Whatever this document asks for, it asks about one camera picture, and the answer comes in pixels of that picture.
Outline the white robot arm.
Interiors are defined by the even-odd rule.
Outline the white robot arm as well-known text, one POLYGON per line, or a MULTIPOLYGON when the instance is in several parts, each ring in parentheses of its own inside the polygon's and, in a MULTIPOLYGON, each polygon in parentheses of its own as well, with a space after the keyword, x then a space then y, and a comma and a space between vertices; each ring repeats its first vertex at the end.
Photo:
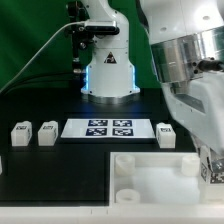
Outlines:
MULTIPOLYGON (((224 0, 135 1, 173 119, 224 155, 224 0)), ((94 40, 81 92, 101 102, 137 93, 128 20, 108 0, 81 2, 89 15, 84 29, 94 40)))

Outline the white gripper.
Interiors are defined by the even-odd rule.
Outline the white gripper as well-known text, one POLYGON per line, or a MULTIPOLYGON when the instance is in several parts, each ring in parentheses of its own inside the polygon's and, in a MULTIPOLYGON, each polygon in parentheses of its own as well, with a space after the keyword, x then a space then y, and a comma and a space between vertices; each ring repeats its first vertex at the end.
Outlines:
POLYGON ((217 154, 224 154, 224 73, 204 72, 191 80, 185 94, 163 94, 173 119, 217 154))

